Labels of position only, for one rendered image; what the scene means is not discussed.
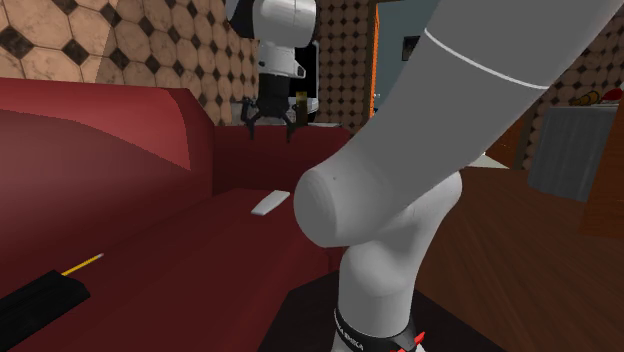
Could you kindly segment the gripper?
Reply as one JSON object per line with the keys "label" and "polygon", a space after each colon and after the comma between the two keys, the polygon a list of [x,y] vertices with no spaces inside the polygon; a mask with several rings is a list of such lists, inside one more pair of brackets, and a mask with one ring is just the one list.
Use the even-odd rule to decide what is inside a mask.
{"label": "gripper", "polygon": [[268,73],[259,74],[258,85],[258,109],[252,116],[249,116],[249,109],[256,108],[256,103],[245,97],[242,100],[240,120],[249,131],[250,139],[254,139],[255,124],[262,117],[278,117],[286,124],[286,140],[291,141],[295,131],[305,126],[305,104],[298,103],[294,106],[295,120],[291,121],[286,114],[289,105],[290,78]]}

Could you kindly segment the grey cabinet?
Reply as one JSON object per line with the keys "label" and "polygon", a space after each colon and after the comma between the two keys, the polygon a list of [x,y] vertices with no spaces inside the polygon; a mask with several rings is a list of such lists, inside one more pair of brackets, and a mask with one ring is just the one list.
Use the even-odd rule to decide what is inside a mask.
{"label": "grey cabinet", "polygon": [[587,201],[616,112],[613,104],[549,108],[528,185],[546,194]]}

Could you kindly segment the yellow pencil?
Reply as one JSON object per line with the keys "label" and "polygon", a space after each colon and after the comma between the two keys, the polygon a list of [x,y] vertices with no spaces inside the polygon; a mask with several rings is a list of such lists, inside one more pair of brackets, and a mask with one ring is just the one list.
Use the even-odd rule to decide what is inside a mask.
{"label": "yellow pencil", "polygon": [[97,255],[95,255],[95,256],[93,256],[93,257],[83,261],[82,263],[77,264],[77,265],[75,265],[75,266],[73,266],[73,267],[63,271],[61,273],[61,275],[68,276],[68,275],[70,275],[70,274],[72,274],[72,273],[74,273],[74,272],[76,272],[76,271],[78,271],[78,270],[80,270],[80,269],[90,265],[91,263],[96,262],[97,260],[99,260],[99,259],[101,259],[103,257],[104,257],[104,253],[99,253],[99,254],[97,254]]}

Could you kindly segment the black flat box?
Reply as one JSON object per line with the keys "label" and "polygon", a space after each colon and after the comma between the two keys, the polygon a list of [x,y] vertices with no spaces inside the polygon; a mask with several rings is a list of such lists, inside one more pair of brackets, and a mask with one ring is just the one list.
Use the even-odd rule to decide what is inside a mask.
{"label": "black flat box", "polygon": [[91,297],[86,286],[51,270],[0,299],[0,352],[7,352]]}

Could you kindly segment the white remote control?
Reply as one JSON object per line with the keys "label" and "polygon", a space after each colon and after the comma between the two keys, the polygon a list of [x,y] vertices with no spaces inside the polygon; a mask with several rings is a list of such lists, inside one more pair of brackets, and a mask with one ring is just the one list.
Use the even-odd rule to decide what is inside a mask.
{"label": "white remote control", "polygon": [[274,190],[264,197],[252,210],[251,213],[257,216],[265,216],[281,205],[290,193],[282,190]]}

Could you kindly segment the dark wall picture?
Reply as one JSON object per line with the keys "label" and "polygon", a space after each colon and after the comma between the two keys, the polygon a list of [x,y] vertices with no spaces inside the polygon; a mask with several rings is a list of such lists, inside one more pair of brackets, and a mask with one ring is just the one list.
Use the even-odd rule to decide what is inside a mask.
{"label": "dark wall picture", "polygon": [[420,40],[420,35],[405,36],[402,42],[401,60],[408,61]]}

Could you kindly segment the orange door frame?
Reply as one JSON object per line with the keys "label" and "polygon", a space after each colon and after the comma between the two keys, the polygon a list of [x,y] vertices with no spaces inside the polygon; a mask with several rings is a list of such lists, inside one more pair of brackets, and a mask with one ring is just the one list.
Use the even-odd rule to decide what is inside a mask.
{"label": "orange door frame", "polygon": [[369,118],[372,118],[375,114],[375,87],[377,78],[377,62],[379,52],[379,29],[380,29],[380,17],[378,9],[379,0],[371,0],[369,3],[369,9],[371,10],[370,20],[372,28],[370,30],[370,100],[369,100]]}

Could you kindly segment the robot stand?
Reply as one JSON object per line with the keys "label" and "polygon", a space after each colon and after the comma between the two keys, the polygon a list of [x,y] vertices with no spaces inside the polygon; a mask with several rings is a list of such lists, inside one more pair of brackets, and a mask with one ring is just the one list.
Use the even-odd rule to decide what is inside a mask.
{"label": "robot stand", "polygon": [[[333,271],[291,290],[257,352],[329,352],[338,280]],[[426,352],[507,352],[419,291],[411,314]]]}

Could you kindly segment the dark red sofa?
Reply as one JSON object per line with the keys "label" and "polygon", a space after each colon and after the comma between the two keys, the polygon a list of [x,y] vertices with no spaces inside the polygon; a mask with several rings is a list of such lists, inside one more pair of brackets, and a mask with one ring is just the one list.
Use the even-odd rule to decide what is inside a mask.
{"label": "dark red sofa", "polygon": [[192,93],[0,78],[0,298],[69,276],[85,302],[7,352],[257,352],[288,293],[342,253],[291,200],[251,210],[347,141],[218,126]]}

